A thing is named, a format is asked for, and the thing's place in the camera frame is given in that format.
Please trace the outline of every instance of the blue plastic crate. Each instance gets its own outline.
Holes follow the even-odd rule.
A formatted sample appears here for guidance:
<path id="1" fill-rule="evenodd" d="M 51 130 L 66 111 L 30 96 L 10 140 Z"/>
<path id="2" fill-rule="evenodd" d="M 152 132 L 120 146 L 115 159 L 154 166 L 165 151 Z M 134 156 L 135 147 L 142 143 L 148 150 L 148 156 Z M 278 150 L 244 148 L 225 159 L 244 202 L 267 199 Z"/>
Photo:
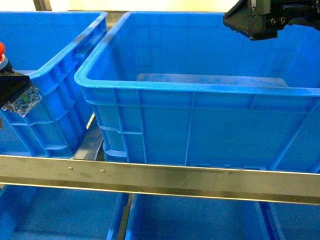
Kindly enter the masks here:
<path id="1" fill-rule="evenodd" d="M 130 12 L 75 74 L 111 161 L 318 172 L 320 32 L 250 41 L 221 13 Z"/>
<path id="2" fill-rule="evenodd" d="M 0 110 L 0 154 L 71 157 L 92 108 L 74 74 L 107 30 L 105 12 L 0 12 L 0 41 L 42 101 L 22 118 Z"/>
<path id="3" fill-rule="evenodd" d="M 1 240 L 115 240 L 128 194 L 5 186 Z"/>
<path id="4" fill-rule="evenodd" d="M 320 240 L 320 206 L 274 203 L 280 240 Z"/>
<path id="5" fill-rule="evenodd" d="M 135 195 L 125 240 L 279 239 L 264 210 L 254 201 Z"/>

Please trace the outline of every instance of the red button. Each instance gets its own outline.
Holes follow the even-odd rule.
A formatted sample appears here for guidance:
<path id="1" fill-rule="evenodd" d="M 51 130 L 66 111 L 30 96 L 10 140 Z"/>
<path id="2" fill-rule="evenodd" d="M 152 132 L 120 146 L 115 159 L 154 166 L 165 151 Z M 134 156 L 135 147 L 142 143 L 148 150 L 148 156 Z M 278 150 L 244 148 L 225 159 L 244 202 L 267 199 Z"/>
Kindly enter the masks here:
<path id="1" fill-rule="evenodd" d="M 5 50 L 5 45 L 0 41 L 0 56 L 5 53 Z"/>

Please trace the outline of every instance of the stainless steel bar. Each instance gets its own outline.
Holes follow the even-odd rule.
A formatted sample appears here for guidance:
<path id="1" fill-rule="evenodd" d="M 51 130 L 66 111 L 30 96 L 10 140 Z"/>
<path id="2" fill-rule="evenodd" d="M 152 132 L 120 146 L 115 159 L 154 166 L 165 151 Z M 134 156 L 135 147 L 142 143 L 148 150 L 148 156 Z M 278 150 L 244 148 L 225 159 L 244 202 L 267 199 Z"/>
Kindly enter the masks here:
<path id="1" fill-rule="evenodd" d="M 103 137 L 97 119 L 92 115 L 92 118 L 88 123 L 88 132 L 72 159 L 97 160 L 99 150 L 102 147 L 102 142 Z"/>
<path id="2" fill-rule="evenodd" d="M 52 11 L 50 0 L 33 0 L 35 10 Z"/>
<path id="3" fill-rule="evenodd" d="M 0 183 L 320 204 L 320 174 L 0 156 Z"/>

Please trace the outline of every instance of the metal frame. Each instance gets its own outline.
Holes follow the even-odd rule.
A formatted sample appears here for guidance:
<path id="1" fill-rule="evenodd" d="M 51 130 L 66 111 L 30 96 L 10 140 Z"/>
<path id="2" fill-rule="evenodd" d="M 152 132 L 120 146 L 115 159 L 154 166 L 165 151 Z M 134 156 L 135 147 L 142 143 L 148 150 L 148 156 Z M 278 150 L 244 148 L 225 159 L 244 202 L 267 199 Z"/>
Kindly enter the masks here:
<path id="1" fill-rule="evenodd" d="M 316 173 L 92 161 L 103 139 L 87 127 L 74 159 L 0 155 L 0 184 L 320 205 Z"/>
<path id="2" fill-rule="evenodd" d="M 50 0 L 33 0 L 35 10 L 52 11 Z"/>

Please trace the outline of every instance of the screw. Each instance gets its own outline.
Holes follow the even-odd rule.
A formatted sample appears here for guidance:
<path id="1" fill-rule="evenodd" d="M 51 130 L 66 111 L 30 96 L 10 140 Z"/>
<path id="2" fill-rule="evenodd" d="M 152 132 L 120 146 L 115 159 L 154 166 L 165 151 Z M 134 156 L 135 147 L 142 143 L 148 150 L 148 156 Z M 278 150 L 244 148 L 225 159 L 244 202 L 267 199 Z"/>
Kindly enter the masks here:
<path id="1" fill-rule="evenodd" d="M 285 23 L 286 23 L 286 18 L 283 16 L 283 17 L 280 19 L 280 21 L 281 21 L 281 24 L 285 24 Z"/>
<path id="2" fill-rule="evenodd" d="M 275 25 L 276 22 L 277 22 L 277 21 L 276 21 L 274 18 L 271 19 L 271 24 L 272 24 L 272 25 Z"/>

